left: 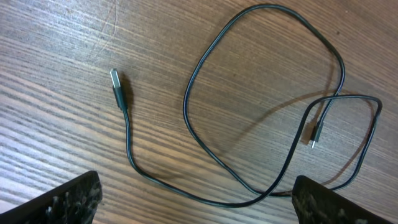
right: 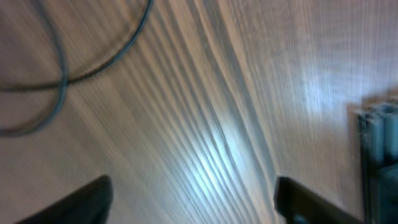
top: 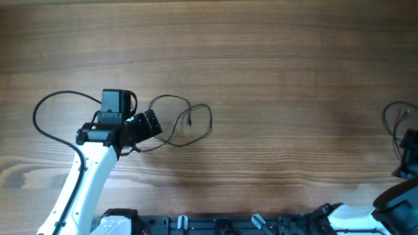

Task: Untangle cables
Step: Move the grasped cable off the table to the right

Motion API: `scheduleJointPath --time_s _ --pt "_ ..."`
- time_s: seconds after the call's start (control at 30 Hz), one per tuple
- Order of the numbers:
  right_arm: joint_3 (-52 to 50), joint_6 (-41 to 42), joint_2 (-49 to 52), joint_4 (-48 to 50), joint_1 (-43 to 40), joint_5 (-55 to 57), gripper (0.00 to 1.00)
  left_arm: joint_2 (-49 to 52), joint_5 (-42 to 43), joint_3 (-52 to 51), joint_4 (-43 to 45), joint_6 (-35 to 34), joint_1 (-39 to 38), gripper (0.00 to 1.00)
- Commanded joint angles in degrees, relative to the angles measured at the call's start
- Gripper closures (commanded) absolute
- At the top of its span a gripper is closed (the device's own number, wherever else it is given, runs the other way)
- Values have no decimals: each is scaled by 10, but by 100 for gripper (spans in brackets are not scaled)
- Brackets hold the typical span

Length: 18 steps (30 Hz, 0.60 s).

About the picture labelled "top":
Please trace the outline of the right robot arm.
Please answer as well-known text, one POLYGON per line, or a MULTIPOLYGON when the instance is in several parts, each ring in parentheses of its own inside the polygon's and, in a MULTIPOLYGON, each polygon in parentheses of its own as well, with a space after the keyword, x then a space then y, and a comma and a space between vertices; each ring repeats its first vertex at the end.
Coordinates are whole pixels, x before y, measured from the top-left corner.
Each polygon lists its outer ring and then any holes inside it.
POLYGON ((400 142, 401 165, 393 175, 404 179, 381 193, 372 206, 338 206, 327 217, 335 234, 417 234, 417 131, 400 142))

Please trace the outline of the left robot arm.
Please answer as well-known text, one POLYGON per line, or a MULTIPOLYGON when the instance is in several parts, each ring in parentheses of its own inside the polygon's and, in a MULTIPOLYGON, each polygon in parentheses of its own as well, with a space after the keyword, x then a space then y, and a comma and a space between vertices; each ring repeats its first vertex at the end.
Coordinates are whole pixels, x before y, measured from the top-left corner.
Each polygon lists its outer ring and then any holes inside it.
POLYGON ((123 148, 162 132, 152 109, 137 113, 132 91, 105 89, 93 121, 77 131, 74 161, 59 198, 39 234, 148 234, 137 210, 110 209, 92 229, 93 216, 123 148))

